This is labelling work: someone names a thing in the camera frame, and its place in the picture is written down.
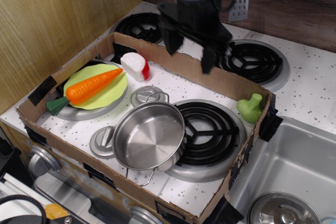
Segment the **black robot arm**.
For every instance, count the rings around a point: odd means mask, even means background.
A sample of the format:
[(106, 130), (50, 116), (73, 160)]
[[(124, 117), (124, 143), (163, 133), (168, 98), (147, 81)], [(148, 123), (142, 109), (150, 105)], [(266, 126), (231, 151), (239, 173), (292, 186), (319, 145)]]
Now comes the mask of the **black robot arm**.
[(209, 73), (228, 49), (232, 34), (224, 27), (219, 12), (229, 11), (235, 0), (175, 0), (160, 2), (160, 31), (170, 55), (183, 44), (185, 38), (203, 47), (201, 66)]

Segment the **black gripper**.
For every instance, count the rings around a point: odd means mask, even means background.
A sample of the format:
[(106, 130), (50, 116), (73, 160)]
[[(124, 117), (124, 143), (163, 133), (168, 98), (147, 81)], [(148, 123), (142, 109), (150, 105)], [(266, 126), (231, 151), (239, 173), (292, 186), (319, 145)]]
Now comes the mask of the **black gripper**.
[(219, 20), (213, 0), (160, 2), (160, 29), (167, 52), (173, 55), (184, 38), (204, 47), (202, 71), (209, 74), (217, 61), (217, 50), (225, 50), (232, 40), (231, 33)]

